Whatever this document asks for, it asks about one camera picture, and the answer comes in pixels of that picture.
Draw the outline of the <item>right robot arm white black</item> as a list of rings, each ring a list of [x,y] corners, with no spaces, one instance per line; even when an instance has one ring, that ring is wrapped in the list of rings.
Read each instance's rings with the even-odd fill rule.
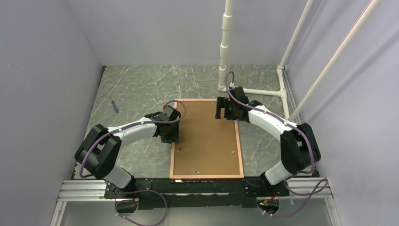
[[[259,189],[264,195],[271,195],[278,184],[310,168],[315,170],[315,163],[321,154],[311,126],[287,121],[267,109],[262,103],[249,101],[242,87],[228,90],[228,97],[216,99],[215,118],[245,121],[256,125],[280,142],[280,160],[273,167],[261,174]]]

